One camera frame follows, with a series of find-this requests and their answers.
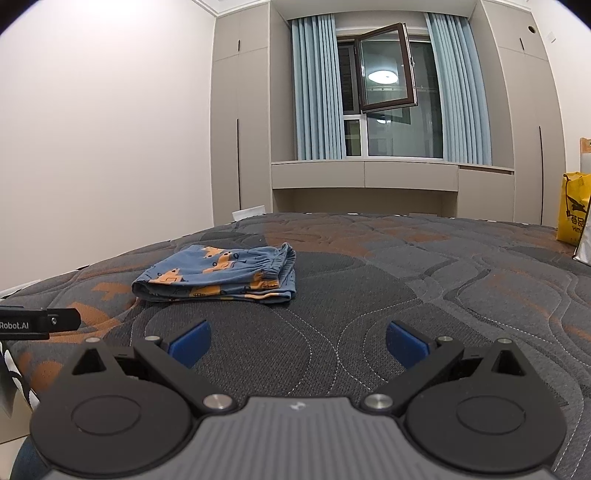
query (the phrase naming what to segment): blue gripper pad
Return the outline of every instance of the blue gripper pad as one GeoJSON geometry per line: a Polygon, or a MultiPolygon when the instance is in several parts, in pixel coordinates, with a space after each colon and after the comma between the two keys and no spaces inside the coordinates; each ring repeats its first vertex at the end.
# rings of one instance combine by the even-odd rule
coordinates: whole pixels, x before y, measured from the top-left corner
{"type": "Polygon", "coordinates": [[[168,354],[187,368],[192,368],[212,344],[212,328],[202,322],[185,332],[168,346],[168,354]]]}
{"type": "Polygon", "coordinates": [[[390,354],[409,369],[429,354],[429,345],[392,322],[386,331],[386,347],[390,354]]]}

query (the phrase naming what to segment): blue curtain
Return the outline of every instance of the blue curtain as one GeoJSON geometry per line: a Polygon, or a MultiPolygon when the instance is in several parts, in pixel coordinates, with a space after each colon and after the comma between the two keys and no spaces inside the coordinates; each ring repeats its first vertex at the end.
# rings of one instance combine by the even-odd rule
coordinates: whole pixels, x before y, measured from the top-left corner
{"type": "Polygon", "coordinates": [[[291,22],[298,160],[339,160],[345,153],[335,16],[291,22]]]}
{"type": "Polygon", "coordinates": [[[491,125],[476,44],[467,18],[425,14],[435,53],[441,111],[443,158],[492,164],[491,125]]]}

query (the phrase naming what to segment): ceiling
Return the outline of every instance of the ceiling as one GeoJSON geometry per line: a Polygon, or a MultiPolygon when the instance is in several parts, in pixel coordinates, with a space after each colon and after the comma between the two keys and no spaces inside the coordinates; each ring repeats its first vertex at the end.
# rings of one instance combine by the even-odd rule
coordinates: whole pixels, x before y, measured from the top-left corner
{"type": "MultiPolygon", "coordinates": [[[[211,13],[222,15],[241,8],[266,3],[268,0],[193,0],[211,13]]],[[[402,10],[435,12],[469,17],[477,0],[271,0],[283,18],[308,17],[337,12],[402,10]]],[[[529,0],[492,0],[526,5],[529,0]]]]}

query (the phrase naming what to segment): yellow bag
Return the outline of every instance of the yellow bag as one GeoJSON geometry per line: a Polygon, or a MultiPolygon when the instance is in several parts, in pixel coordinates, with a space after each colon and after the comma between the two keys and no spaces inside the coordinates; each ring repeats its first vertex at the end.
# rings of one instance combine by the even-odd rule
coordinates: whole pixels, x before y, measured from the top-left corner
{"type": "Polygon", "coordinates": [[[578,245],[591,196],[591,174],[565,173],[562,179],[560,213],[556,240],[578,245]]]}

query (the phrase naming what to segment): gray quilted mattress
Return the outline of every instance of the gray quilted mattress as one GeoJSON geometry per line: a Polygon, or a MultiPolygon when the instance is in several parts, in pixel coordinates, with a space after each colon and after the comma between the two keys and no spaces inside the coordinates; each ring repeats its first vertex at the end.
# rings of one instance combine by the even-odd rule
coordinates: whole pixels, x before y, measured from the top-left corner
{"type": "Polygon", "coordinates": [[[402,320],[469,346],[513,338],[560,403],[569,431],[554,468],[591,478],[591,267],[553,229],[431,216],[276,214],[150,245],[22,290],[4,304],[76,307],[83,326],[6,346],[41,402],[84,338],[129,345],[195,317],[212,346],[194,367],[239,401],[249,395],[359,401],[404,369],[385,347],[402,320]],[[289,304],[149,304],[131,293],[146,268],[182,248],[279,246],[297,251],[289,304]]]}

